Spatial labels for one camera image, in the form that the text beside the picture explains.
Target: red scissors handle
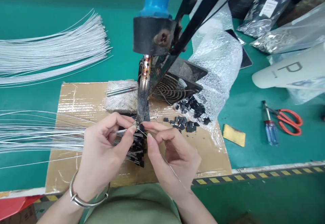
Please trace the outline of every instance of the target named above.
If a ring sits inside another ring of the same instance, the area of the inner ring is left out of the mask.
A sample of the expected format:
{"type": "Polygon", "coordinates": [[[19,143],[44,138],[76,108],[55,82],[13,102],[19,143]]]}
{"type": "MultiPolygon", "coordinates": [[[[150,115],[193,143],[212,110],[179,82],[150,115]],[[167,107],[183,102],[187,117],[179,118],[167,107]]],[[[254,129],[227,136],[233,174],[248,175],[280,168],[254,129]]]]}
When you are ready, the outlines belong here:
{"type": "Polygon", "coordinates": [[[287,109],[280,109],[278,110],[279,114],[277,115],[277,118],[279,119],[279,125],[280,127],[287,133],[290,135],[294,135],[294,136],[298,136],[301,135],[301,129],[300,126],[303,124],[302,118],[295,113],[294,111],[291,110],[287,110],[287,109]],[[288,117],[286,114],[284,114],[283,112],[288,112],[290,113],[295,119],[296,121],[293,121],[290,117],[288,117]],[[293,129],[295,130],[294,132],[291,132],[290,130],[288,130],[286,128],[286,126],[284,125],[284,123],[289,124],[291,127],[293,127],[293,129]]]}

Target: screwdriver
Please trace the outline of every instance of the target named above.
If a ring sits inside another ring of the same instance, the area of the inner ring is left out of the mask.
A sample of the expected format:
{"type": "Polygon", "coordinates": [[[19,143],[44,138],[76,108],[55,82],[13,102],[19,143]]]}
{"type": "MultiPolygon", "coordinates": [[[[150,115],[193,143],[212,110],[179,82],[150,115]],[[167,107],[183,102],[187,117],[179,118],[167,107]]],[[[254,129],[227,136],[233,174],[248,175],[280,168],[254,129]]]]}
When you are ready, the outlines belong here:
{"type": "Polygon", "coordinates": [[[274,121],[272,121],[270,118],[270,113],[268,111],[266,101],[264,100],[262,102],[267,115],[267,120],[265,120],[264,122],[265,122],[265,130],[266,130],[268,143],[270,145],[277,146],[279,144],[277,128],[275,127],[274,121]]]}

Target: bundle of white wires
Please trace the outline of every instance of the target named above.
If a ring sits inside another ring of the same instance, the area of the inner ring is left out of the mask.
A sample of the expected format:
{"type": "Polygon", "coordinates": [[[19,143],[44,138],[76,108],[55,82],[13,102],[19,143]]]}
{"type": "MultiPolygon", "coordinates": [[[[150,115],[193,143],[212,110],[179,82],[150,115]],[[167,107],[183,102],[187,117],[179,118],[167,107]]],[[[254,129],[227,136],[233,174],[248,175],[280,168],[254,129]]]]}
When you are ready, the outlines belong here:
{"type": "MultiPolygon", "coordinates": [[[[81,125],[85,122],[87,125],[94,123],[86,119],[54,112],[0,110],[0,156],[1,154],[11,152],[43,150],[82,152],[86,127],[81,125]],[[61,115],[66,118],[66,121],[50,117],[51,115],[61,115]],[[74,121],[77,119],[79,125],[68,122],[71,118],[74,118],[74,121]]],[[[117,136],[123,137],[125,131],[117,131],[117,136]]],[[[134,135],[134,140],[137,141],[136,135],[141,136],[142,134],[135,133],[134,135]]],[[[119,142],[119,140],[115,140],[112,144],[117,145],[119,142]]],[[[129,152],[126,159],[130,160],[133,154],[133,152],[129,152]]]]}
{"type": "Polygon", "coordinates": [[[0,88],[26,86],[91,64],[94,66],[110,53],[106,36],[101,16],[92,10],[60,33],[38,38],[0,40],[0,88]],[[82,25],[77,26],[87,17],[82,25]],[[42,71],[73,62],[77,63],[42,71]]]}

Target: yellow sponge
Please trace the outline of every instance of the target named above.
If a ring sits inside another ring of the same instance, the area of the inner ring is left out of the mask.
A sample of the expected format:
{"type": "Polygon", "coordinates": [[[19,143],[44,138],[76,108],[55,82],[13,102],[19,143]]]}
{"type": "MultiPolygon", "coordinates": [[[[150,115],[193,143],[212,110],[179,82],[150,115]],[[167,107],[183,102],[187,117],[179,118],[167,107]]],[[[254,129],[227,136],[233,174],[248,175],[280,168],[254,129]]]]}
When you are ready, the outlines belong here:
{"type": "Polygon", "coordinates": [[[228,139],[229,141],[236,143],[242,147],[245,147],[245,137],[246,134],[242,131],[239,131],[228,124],[224,125],[223,129],[223,135],[225,139],[228,139]]]}

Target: fan grille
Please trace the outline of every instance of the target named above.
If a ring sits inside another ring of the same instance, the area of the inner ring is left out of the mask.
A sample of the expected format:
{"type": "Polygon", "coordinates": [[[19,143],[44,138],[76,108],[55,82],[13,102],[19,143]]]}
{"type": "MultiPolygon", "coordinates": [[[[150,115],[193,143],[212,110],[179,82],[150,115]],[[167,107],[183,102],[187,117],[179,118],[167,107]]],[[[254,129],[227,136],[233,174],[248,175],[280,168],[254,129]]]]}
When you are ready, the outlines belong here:
{"type": "Polygon", "coordinates": [[[157,85],[157,88],[152,93],[152,96],[167,101],[169,104],[174,104],[177,101],[187,97],[187,91],[179,85],[178,80],[166,74],[162,81],[157,85]]]}

